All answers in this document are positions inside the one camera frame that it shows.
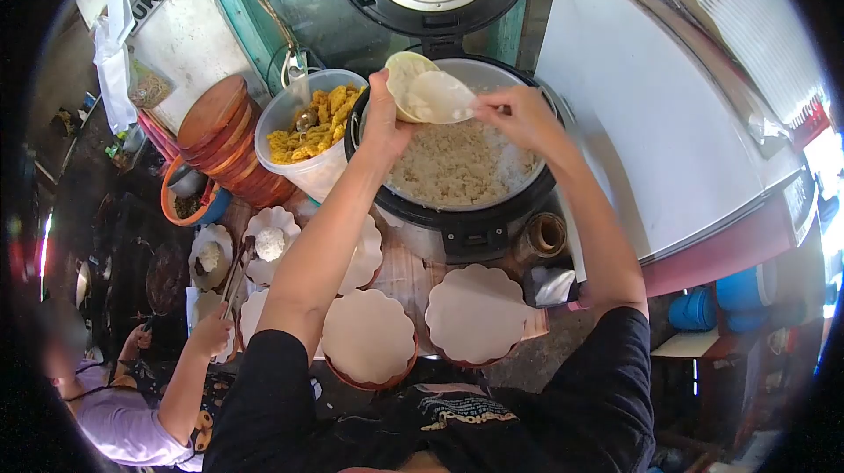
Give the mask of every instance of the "cooked rice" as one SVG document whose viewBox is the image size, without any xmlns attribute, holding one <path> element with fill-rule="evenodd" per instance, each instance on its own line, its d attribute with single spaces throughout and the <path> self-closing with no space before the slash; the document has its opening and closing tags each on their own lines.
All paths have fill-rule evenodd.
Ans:
<svg viewBox="0 0 844 473">
<path fill-rule="evenodd" d="M 484 204 L 527 180 L 536 157 L 478 120 L 426 124 L 396 161 L 386 183 L 435 206 Z"/>
</svg>

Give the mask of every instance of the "wooden table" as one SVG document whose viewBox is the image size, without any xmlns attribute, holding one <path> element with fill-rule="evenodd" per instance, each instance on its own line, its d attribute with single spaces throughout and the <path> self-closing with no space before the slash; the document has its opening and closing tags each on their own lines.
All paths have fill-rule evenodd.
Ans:
<svg viewBox="0 0 844 473">
<path fill-rule="evenodd" d="M 297 190 L 284 204 L 287 211 L 293 213 L 296 223 L 305 227 L 317 212 L 317 205 L 311 202 L 305 194 Z M 226 226 L 233 238 L 238 239 L 247 229 L 249 219 L 258 212 L 245 202 L 233 198 L 226 213 L 218 224 Z M 419 355 L 431 357 L 436 353 L 431 346 L 426 332 L 425 310 L 428 306 L 430 290 L 442 282 L 443 277 L 457 266 L 446 266 L 417 257 L 398 239 L 392 228 L 387 225 L 378 210 L 372 206 L 370 214 L 375 219 L 375 226 L 382 234 L 382 253 L 384 255 L 381 273 L 371 284 L 371 288 L 383 291 L 387 297 L 402 303 L 407 316 L 413 320 L 419 338 Z M 490 263 L 490 267 L 500 267 L 507 275 L 516 281 L 520 270 L 515 260 L 507 256 L 500 261 Z M 242 302 L 234 305 L 239 310 Z M 523 340 L 533 339 L 549 332 L 548 315 L 545 310 L 535 309 L 525 324 Z M 316 357 L 322 356 L 322 350 L 317 349 Z"/>
</svg>

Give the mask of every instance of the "teal wooden post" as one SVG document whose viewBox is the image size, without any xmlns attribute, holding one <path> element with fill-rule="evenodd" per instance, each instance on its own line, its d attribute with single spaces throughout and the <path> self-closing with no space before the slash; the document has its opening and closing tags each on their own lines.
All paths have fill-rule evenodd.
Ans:
<svg viewBox="0 0 844 473">
<path fill-rule="evenodd" d="M 527 5 L 528 0 L 517 0 L 510 11 L 490 26 L 486 48 L 488 56 L 516 66 Z"/>
<path fill-rule="evenodd" d="M 259 15 L 266 15 L 266 13 L 254 0 L 216 1 L 255 72 L 264 81 L 264 85 L 268 87 L 271 94 L 279 93 L 281 90 L 280 66 L 284 61 L 284 54 L 276 57 L 272 68 L 268 66 L 275 51 L 284 44 L 280 33 L 273 32 L 268 27 L 262 27 L 262 23 L 268 18 Z"/>
</svg>

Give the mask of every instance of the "apron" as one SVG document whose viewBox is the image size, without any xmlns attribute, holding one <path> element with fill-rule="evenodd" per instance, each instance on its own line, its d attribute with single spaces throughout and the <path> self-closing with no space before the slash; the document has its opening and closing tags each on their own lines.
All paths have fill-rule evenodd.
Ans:
<svg viewBox="0 0 844 473">
<path fill-rule="evenodd" d="M 94 366 L 97 365 L 79 369 L 77 372 L 82 372 Z M 150 409 L 157 409 L 167 386 L 170 384 L 174 371 L 175 362 L 145 362 L 143 360 L 117 362 L 111 370 L 108 385 L 91 389 L 83 395 L 95 393 L 102 389 L 134 389 L 143 396 Z M 213 369 L 207 371 L 199 414 L 196 416 L 196 424 L 191 433 L 194 455 L 205 453 L 208 442 L 211 440 L 214 419 L 223 404 L 226 392 L 228 392 L 232 383 L 235 383 L 235 378 L 234 374 Z"/>
</svg>

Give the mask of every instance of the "hand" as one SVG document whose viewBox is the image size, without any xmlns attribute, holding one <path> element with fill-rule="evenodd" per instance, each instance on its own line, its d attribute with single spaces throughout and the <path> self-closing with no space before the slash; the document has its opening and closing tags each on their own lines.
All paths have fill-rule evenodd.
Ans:
<svg viewBox="0 0 844 473">
<path fill-rule="evenodd" d="M 139 349 L 146 350 L 149 348 L 150 343 L 153 341 L 153 333 L 152 331 L 143 331 L 143 326 L 145 324 L 139 324 L 131 332 L 129 332 L 129 337 L 126 339 L 126 343 L 130 346 L 136 346 Z"/>
<path fill-rule="evenodd" d="M 506 106 L 509 114 L 499 107 Z M 475 105 L 475 118 L 493 125 L 516 145 L 547 158 L 560 141 L 568 136 L 548 107 L 539 90 L 533 87 L 510 87 L 491 94 L 480 94 Z"/>
<path fill-rule="evenodd" d="M 196 328 L 187 338 L 187 345 L 197 351 L 204 359 L 209 360 L 223 352 L 229 342 L 229 330 L 235 324 L 230 320 L 221 320 L 220 316 L 226 311 L 226 302 L 221 302 L 217 309 L 196 324 Z"/>
<path fill-rule="evenodd" d="M 396 102 L 393 94 L 386 89 L 389 76 L 390 71 L 386 68 L 370 75 L 369 113 L 361 144 L 375 149 L 375 153 L 384 156 L 391 167 L 410 143 L 416 127 L 396 120 Z"/>
</svg>

